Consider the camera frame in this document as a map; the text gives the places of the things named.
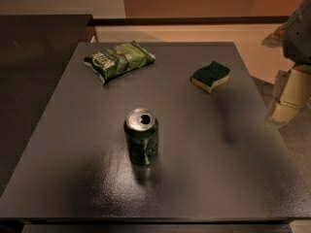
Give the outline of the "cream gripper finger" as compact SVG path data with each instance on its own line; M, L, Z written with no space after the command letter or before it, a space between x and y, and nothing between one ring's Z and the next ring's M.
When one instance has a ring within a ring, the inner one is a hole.
M275 78L266 119L286 124L311 98L311 66L296 63L288 72L280 70Z

